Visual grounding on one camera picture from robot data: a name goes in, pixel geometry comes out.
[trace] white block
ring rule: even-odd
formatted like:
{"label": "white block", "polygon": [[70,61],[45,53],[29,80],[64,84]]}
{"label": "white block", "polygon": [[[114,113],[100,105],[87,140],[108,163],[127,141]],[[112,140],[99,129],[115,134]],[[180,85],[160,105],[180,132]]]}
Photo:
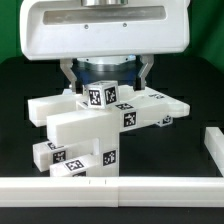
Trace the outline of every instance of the white block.
{"label": "white block", "polygon": [[51,177],[92,176],[91,169],[99,166],[99,156],[85,155],[50,166]]}
{"label": "white block", "polygon": [[127,103],[117,104],[113,112],[120,113],[120,132],[152,125],[168,113],[167,102],[148,96],[137,96]]}
{"label": "white block", "polygon": [[0,207],[117,207],[115,178],[0,178]]}
{"label": "white block", "polygon": [[154,89],[145,88],[145,95],[155,98],[159,101],[164,101],[169,106],[169,116],[173,118],[188,116],[190,113],[190,106],[184,102],[176,100],[170,96],[160,93]]}
{"label": "white block", "polygon": [[224,135],[219,128],[206,128],[205,145],[224,176]]}
{"label": "white block", "polygon": [[94,82],[86,89],[89,108],[105,109],[120,102],[117,81]]}
{"label": "white block", "polygon": [[51,142],[43,142],[33,145],[34,163],[43,172],[49,170],[49,166],[83,154],[96,154],[99,151],[99,140],[93,139],[73,145],[56,148]]}
{"label": "white block", "polygon": [[49,116],[47,136],[57,147],[119,133],[117,113],[108,110],[80,110]]}
{"label": "white block", "polygon": [[29,119],[36,127],[46,125],[47,116],[76,110],[82,95],[58,95],[28,100]]}
{"label": "white block", "polygon": [[223,178],[119,178],[119,206],[219,207],[223,184]]}

